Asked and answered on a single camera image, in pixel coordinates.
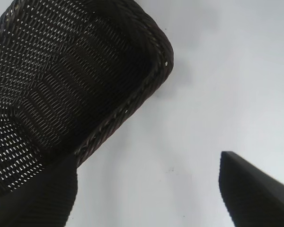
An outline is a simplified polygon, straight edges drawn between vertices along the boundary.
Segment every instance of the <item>dark brown object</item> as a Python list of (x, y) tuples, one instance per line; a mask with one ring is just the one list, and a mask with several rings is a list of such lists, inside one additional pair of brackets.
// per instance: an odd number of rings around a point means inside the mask
[(237, 227), (284, 227), (284, 185), (233, 152), (222, 152), (219, 185)]
[(167, 79), (172, 47), (133, 0), (16, 0), (0, 18), (0, 197), (80, 166)]

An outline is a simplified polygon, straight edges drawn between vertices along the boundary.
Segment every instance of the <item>white surface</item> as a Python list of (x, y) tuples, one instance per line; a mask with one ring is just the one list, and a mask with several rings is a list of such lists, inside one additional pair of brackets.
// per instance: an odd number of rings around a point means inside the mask
[(67, 227), (233, 227), (222, 150), (284, 183), (284, 0), (138, 2), (175, 68), (79, 169)]

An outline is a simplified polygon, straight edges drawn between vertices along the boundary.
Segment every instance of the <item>dark brown wicker basket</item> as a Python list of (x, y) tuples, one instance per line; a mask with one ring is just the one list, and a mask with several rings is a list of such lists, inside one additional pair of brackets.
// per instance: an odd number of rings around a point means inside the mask
[(16, 0), (0, 18), (0, 198), (80, 166), (166, 80), (172, 47), (133, 0)]

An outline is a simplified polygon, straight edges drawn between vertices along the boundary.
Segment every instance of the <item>woven pattern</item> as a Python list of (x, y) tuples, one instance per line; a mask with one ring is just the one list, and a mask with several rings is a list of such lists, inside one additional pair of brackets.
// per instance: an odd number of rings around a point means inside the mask
[(11, 227), (62, 227), (77, 194), (77, 167), (72, 159), (60, 167)]
[[(223, 153), (220, 170), (220, 190), (237, 227), (284, 226), (284, 205), (268, 193), (257, 177), (244, 168), (231, 153)], [(280, 183), (273, 181), (268, 187), (278, 189)]]
[(0, 196), (60, 156), (81, 165), (172, 68), (132, 0), (15, 0), (0, 18)]

